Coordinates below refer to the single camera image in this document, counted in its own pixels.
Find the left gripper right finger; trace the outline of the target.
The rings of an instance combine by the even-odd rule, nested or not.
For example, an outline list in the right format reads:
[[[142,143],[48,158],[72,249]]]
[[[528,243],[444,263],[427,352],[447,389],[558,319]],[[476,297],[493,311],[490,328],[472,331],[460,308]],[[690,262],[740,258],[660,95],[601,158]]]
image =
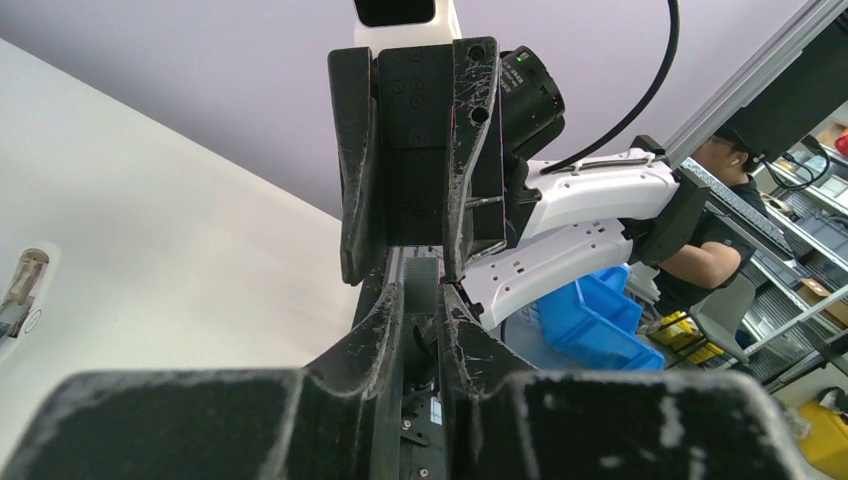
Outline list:
[[[801,479],[781,411],[734,371],[539,370],[440,289],[451,479]]]

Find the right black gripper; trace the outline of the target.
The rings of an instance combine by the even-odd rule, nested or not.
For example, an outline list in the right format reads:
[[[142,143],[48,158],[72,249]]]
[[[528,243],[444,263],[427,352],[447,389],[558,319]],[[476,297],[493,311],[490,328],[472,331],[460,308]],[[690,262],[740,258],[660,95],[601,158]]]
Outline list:
[[[528,47],[503,51],[500,60],[499,78],[490,36],[452,48],[385,50],[377,59],[378,107],[371,50],[328,54],[345,283],[360,284],[377,265],[385,215],[395,244],[440,245],[443,227],[446,282],[460,281],[469,264],[506,242],[517,245],[519,166],[562,133],[565,101]]]

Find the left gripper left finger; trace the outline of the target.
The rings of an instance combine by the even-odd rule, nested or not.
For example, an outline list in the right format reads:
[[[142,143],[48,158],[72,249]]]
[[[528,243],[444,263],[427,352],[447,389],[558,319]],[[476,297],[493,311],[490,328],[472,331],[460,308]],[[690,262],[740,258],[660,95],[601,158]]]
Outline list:
[[[74,375],[42,404],[7,479],[395,479],[404,295],[300,369]]]

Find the grey staple strip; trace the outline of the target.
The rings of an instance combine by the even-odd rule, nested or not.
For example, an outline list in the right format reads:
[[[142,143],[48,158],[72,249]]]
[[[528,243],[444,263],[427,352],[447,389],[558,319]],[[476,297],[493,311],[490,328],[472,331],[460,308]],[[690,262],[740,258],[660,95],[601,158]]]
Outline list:
[[[439,284],[440,262],[436,257],[406,257],[403,262],[404,314],[436,314]]]

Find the white grey stapler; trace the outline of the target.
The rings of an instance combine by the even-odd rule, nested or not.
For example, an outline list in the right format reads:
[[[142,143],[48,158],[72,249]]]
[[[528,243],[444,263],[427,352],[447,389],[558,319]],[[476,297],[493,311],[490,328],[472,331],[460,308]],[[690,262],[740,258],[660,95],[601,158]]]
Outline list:
[[[17,338],[35,302],[36,287],[49,265],[49,255],[42,249],[24,250],[1,296],[1,343]]]

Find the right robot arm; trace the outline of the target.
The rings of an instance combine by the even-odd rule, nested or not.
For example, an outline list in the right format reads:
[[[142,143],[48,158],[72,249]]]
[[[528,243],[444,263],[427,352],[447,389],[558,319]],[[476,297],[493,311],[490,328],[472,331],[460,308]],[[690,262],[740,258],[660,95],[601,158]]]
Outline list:
[[[490,328],[593,270],[668,258],[708,195],[647,136],[617,155],[537,160],[565,103],[525,46],[339,49],[328,73],[350,285],[391,248],[432,247],[443,282]]]

